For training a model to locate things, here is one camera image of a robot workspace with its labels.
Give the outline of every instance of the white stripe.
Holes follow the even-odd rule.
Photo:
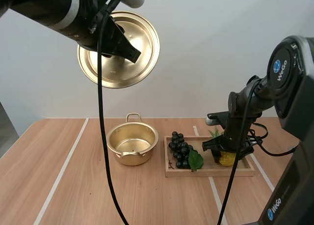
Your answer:
[[[254,161],[254,163],[256,164],[257,168],[260,170],[263,178],[265,179],[266,183],[268,184],[269,188],[271,189],[271,191],[274,191],[274,185],[271,183],[271,181],[269,180],[269,178],[267,177],[266,173],[264,172],[264,170],[262,169],[261,165],[259,164],[259,162],[257,161],[257,159],[255,158],[254,154],[251,154],[251,157]]]
[[[193,126],[193,128],[194,128],[194,132],[195,132],[195,136],[199,136],[199,134],[198,134],[198,131],[197,131],[197,127],[196,126]]]
[[[62,168],[60,170],[60,173],[59,173],[58,177],[56,178],[56,180],[55,180],[55,182],[54,182],[54,184],[53,184],[53,186],[52,186],[52,188],[51,188],[51,190],[49,192],[49,195],[47,196],[47,199],[46,199],[43,207],[41,208],[41,210],[40,210],[40,212],[39,212],[39,214],[38,214],[38,216],[37,216],[37,218],[36,218],[36,220],[34,222],[34,225],[38,225],[40,223],[40,220],[44,216],[44,213],[45,213],[45,211],[46,211],[46,209],[47,209],[47,207],[48,207],[48,205],[50,203],[50,200],[53,197],[53,194],[54,194],[54,192],[55,192],[55,190],[56,190],[56,188],[57,188],[57,186],[58,186],[58,184],[59,184],[59,182],[60,182],[60,180],[62,178],[62,175],[63,175],[63,173],[64,173],[64,171],[65,171],[65,169],[66,169],[66,167],[67,167],[67,165],[68,165],[72,155],[73,155],[73,152],[74,152],[74,150],[75,150],[75,148],[76,148],[76,146],[77,146],[77,144],[79,142],[79,139],[80,139],[80,137],[82,136],[82,134],[84,132],[84,129],[85,129],[86,125],[87,125],[87,122],[88,122],[88,118],[85,120],[85,122],[84,122],[84,124],[83,124],[83,126],[82,126],[82,128],[81,128],[81,130],[80,130],[80,132],[78,134],[78,137],[75,140],[75,142],[74,142],[74,144],[73,144],[73,146],[72,146],[72,148],[71,148],[71,150],[70,150],[70,152],[68,154],[68,157],[66,158],[66,160],[65,160],[65,162],[64,162],[64,164],[63,164],[63,166],[62,166]]]
[[[221,201],[220,201],[220,198],[219,198],[219,194],[218,194],[218,191],[217,191],[214,179],[212,177],[209,177],[209,182],[210,182],[210,185],[211,185],[211,188],[212,188],[212,193],[214,194],[214,197],[215,197],[215,201],[216,201],[216,204],[217,204],[218,211],[220,212],[222,205],[221,205]],[[222,223],[222,225],[228,225],[225,214],[222,216],[221,223]]]

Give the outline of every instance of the grape bunch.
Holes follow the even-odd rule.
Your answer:
[[[176,167],[179,169],[190,169],[188,158],[193,147],[184,141],[183,134],[173,132],[168,146],[173,151],[173,157],[177,159]]]

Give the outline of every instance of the black cable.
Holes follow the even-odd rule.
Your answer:
[[[275,157],[279,157],[279,156],[284,156],[284,155],[288,155],[288,154],[291,154],[293,153],[295,150],[296,150],[296,147],[289,150],[289,151],[286,151],[284,153],[280,153],[280,154],[274,154],[274,153],[270,153],[269,151],[267,151],[263,146],[262,146],[262,143],[257,139],[257,137],[255,136],[255,134],[253,134],[253,132],[250,130],[250,133],[252,134],[252,137],[254,137],[255,141],[257,142],[257,144],[260,146],[260,148],[267,154],[267,155],[270,155],[270,156],[275,156]]]
[[[242,121],[241,129],[240,129],[240,136],[239,136],[240,137],[240,145],[239,145],[239,147],[238,147],[238,149],[236,151],[235,162],[234,162],[234,165],[232,167],[232,171],[231,171],[231,174],[230,174],[230,178],[229,178],[229,182],[228,182],[228,186],[227,186],[224,202],[222,203],[222,206],[221,206],[221,210],[220,210],[220,214],[219,214],[219,219],[218,219],[217,225],[221,224],[222,217],[223,217],[225,209],[226,209],[226,205],[227,205],[228,197],[229,197],[229,194],[230,194],[231,186],[232,186],[232,183],[233,183],[233,180],[234,180],[234,177],[235,177],[235,173],[236,173],[236,167],[237,167],[237,164],[238,164],[238,161],[239,161],[240,151],[241,151],[241,149],[243,147],[243,145],[242,145],[242,143],[244,141],[244,139],[243,139],[243,132],[244,132],[244,126],[246,125],[246,121],[247,121],[248,109],[249,109],[249,106],[250,106],[250,103],[251,103],[251,99],[252,99],[252,96],[253,96],[253,93],[254,93],[254,89],[256,88],[256,86],[259,83],[260,83],[260,80],[256,81],[256,83],[253,85],[253,87],[250,90],[250,93],[248,95],[248,100],[247,100],[247,103],[246,103],[246,106],[245,106],[245,109],[244,109],[243,121]]]
[[[110,175],[110,167],[109,167],[109,157],[108,157],[108,148],[107,148],[107,140],[106,140],[106,134],[105,134],[105,124],[104,124],[104,110],[103,110],[103,87],[102,87],[102,40],[103,40],[103,33],[105,24],[109,18],[109,12],[105,11],[104,16],[101,21],[101,25],[99,28],[98,33],[98,43],[97,43],[97,88],[98,88],[98,108],[99,108],[99,122],[100,122],[100,130],[102,134],[102,140],[103,140],[103,147],[104,147],[104,155],[105,155],[105,167],[106,167],[106,174],[107,174],[107,180],[108,185],[110,188],[110,193],[114,202],[114,205],[125,225],[129,225],[128,221],[124,217],[120,206],[118,204],[116,195],[114,193],[112,181],[111,181],[111,175]]]
[[[263,125],[263,124],[261,124],[261,123],[252,123],[252,124],[266,130],[265,135],[262,136],[262,137],[258,137],[259,139],[264,139],[264,138],[266,138],[266,137],[268,136],[268,130],[267,130],[267,128],[266,128],[265,125]]]

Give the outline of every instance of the wego logo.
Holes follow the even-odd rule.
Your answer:
[[[281,81],[283,74],[284,74],[284,71],[285,71],[285,68],[286,68],[286,65],[287,65],[287,61],[285,60],[284,64],[281,66],[281,71],[279,72],[279,75],[277,78],[278,81]]]
[[[274,214],[276,213],[277,209],[279,208],[279,205],[281,204],[281,199],[278,198],[275,203],[273,204],[273,207],[271,209],[268,209],[267,214],[268,214],[268,218],[269,220],[273,220],[274,219]]]

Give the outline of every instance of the metal pot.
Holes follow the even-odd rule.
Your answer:
[[[129,122],[130,115],[137,115],[138,122]],[[138,113],[129,113],[126,122],[107,134],[107,146],[115,154],[116,160],[124,165],[135,166],[148,161],[158,142],[155,128],[142,122]]]

